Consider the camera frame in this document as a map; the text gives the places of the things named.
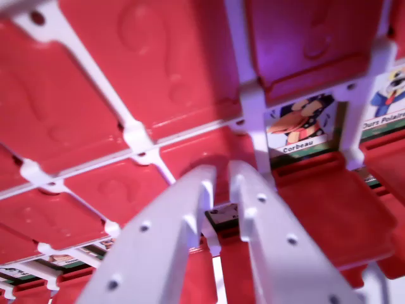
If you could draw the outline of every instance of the cartoon character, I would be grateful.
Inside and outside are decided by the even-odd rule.
[[[267,128],[267,133],[284,133],[287,136],[287,145],[323,135],[325,132],[317,119],[334,100],[330,94],[320,94],[284,106],[280,111],[280,119]]]
[[[405,98],[405,68],[392,72],[387,83],[371,100],[371,104],[377,107],[374,117],[388,114],[392,103]]]
[[[114,245],[115,239],[107,239],[105,241],[101,241],[100,244],[106,247],[106,250],[109,250]]]
[[[70,255],[50,255],[48,258],[48,262],[58,263],[58,262],[65,262],[72,260],[73,257]]]

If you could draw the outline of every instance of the hole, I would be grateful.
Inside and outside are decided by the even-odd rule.
[[[108,282],[107,289],[109,291],[114,291],[117,289],[117,287],[118,287],[118,282],[116,280],[111,280],[110,282]]]
[[[353,90],[355,87],[356,87],[356,84],[349,84],[349,85],[347,86],[347,89],[348,89],[348,90]]]
[[[139,227],[139,230],[140,230],[141,232],[146,232],[146,231],[149,230],[149,227],[150,227],[150,224],[147,223],[147,222],[145,222],[145,223],[143,223],[143,224]]]
[[[43,14],[39,13],[38,11],[32,11],[30,14],[32,22],[36,25],[44,25],[45,24],[45,17]]]
[[[329,302],[330,304],[340,304],[340,300],[335,294],[329,296]]]
[[[263,193],[258,194],[258,201],[260,203],[266,203],[266,199],[267,197]]]
[[[296,246],[298,244],[298,237],[295,234],[288,234],[287,242],[292,246]]]

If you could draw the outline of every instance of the card label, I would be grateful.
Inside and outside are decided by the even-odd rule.
[[[362,125],[362,141],[405,126],[405,67],[377,76]]]

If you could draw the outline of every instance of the character card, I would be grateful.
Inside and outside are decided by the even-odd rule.
[[[379,75],[374,92],[362,126],[362,141],[405,126],[405,66]]]
[[[111,238],[111,239],[105,239],[104,241],[96,242],[92,245],[94,245],[104,251],[108,251],[111,249],[111,247],[114,245],[114,243],[115,243],[115,239]]]
[[[333,94],[325,93],[274,107],[266,113],[272,167],[336,148],[339,140],[336,143],[333,139],[337,106]]]
[[[380,184],[379,181],[377,181],[376,178],[369,173],[366,167],[358,168],[353,171],[357,172],[364,182],[370,187]]]
[[[15,277],[19,280],[28,280],[36,277],[32,274],[29,274],[28,272],[24,272],[20,269],[11,267],[0,267],[0,272],[2,274],[6,274],[7,276]]]
[[[217,206],[206,212],[206,216],[214,230],[226,229],[237,225],[238,205],[234,203]]]
[[[82,261],[70,255],[49,255],[47,258],[43,258],[43,260],[63,268],[73,268],[84,264]]]

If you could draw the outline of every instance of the red plastic tile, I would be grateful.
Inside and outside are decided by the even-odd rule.
[[[278,193],[336,266],[393,252],[395,219],[338,153],[276,169]]]
[[[13,155],[0,144],[0,191],[26,183]]]
[[[101,219],[67,193],[34,189],[0,201],[0,223],[55,249],[107,236]]]
[[[217,169],[215,204],[229,200],[228,163],[244,160],[256,167],[254,148],[248,135],[234,134],[229,127],[191,137],[165,146],[161,157],[176,178],[202,165],[214,165]]]
[[[16,299],[13,304],[48,304],[51,290],[47,289],[46,281],[34,281],[14,287]]]
[[[216,303],[216,285],[213,268],[213,257],[209,252],[206,239],[198,249],[190,252],[185,270],[181,304],[214,304]]]
[[[125,225],[168,186],[154,165],[123,160],[70,177],[65,184],[108,219]]]
[[[4,297],[4,291],[0,290],[0,304],[8,304],[8,299]]]
[[[368,171],[405,205],[405,130],[360,145]]]
[[[0,239],[0,265],[40,255],[33,240],[1,224]]]
[[[398,221],[392,234],[395,253],[389,258],[378,261],[378,266],[389,279],[405,276],[405,207],[384,187],[375,189],[383,204]]]
[[[59,291],[52,304],[74,304],[91,278],[94,268],[82,269],[58,277]]]
[[[222,1],[59,0],[59,5],[153,139],[240,113]]]
[[[54,173],[128,148],[71,54],[0,22],[0,141]]]
[[[393,0],[391,4],[390,25],[392,32],[389,33],[398,45],[397,59],[405,56],[405,2]]]
[[[363,271],[367,268],[367,265],[354,267],[341,271],[340,273],[346,279],[346,281],[352,286],[352,288],[361,288],[365,285],[363,281]]]
[[[248,243],[240,240],[238,229],[218,233],[218,239],[228,303],[255,303]]]
[[[247,0],[256,69],[268,104],[365,72],[382,3]]]

